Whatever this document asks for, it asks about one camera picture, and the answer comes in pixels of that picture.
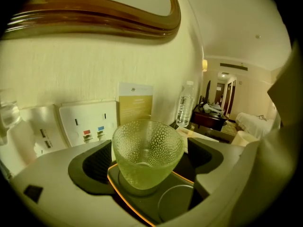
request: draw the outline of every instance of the red switch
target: red switch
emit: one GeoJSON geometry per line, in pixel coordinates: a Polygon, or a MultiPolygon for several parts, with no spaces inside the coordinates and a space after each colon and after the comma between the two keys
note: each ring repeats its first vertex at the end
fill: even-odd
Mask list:
{"type": "Polygon", "coordinates": [[[83,133],[84,133],[84,135],[90,134],[90,130],[88,130],[88,131],[83,131],[83,133]]]}

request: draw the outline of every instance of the mirror frame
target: mirror frame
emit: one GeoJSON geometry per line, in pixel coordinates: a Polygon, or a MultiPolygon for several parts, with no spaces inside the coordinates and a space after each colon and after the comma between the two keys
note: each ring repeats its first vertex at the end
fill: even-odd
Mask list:
{"type": "Polygon", "coordinates": [[[15,14],[4,39],[53,33],[98,33],[143,38],[174,36],[180,27],[178,0],[167,16],[112,0],[29,0],[15,14]]]}

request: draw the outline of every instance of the bed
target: bed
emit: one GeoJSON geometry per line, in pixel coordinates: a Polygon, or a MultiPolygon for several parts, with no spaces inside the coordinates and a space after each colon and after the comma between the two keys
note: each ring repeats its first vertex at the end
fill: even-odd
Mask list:
{"type": "Polygon", "coordinates": [[[261,139],[270,132],[273,125],[272,119],[261,119],[261,117],[247,113],[239,113],[236,118],[237,125],[245,132],[261,139]]]}

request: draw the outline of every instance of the ceiling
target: ceiling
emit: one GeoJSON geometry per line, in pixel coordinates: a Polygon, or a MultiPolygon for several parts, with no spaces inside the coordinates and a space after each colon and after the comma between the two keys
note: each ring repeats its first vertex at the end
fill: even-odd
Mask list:
{"type": "Polygon", "coordinates": [[[273,0],[189,0],[206,58],[222,58],[273,70],[291,51],[273,0]]]}
{"type": "Polygon", "coordinates": [[[218,72],[218,81],[227,82],[231,77],[235,78],[236,75],[233,75],[233,74],[224,75],[224,74],[222,74],[222,72],[218,72]]]}

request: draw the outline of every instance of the doorway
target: doorway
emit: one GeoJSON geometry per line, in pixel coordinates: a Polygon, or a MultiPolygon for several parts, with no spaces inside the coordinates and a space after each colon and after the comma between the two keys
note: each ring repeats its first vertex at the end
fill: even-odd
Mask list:
{"type": "Polygon", "coordinates": [[[226,117],[228,117],[228,118],[229,118],[229,116],[231,114],[231,111],[232,111],[232,104],[233,104],[233,98],[235,97],[235,91],[236,91],[236,80],[234,80],[232,82],[232,96],[231,96],[230,103],[229,103],[229,106],[228,106],[228,109],[227,109],[227,114],[226,114],[226,117]]]}
{"type": "Polygon", "coordinates": [[[226,100],[225,100],[225,104],[224,104],[224,115],[226,116],[227,114],[227,109],[228,109],[228,104],[230,101],[230,96],[231,96],[231,90],[232,90],[232,83],[229,83],[227,85],[227,92],[226,92],[226,100]]]}
{"type": "Polygon", "coordinates": [[[223,101],[224,87],[225,87],[225,84],[217,83],[217,90],[216,90],[216,96],[214,98],[214,103],[215,104],[218,103],[220,105],[220,107],[221,107],[222,101],[223,101]]]}

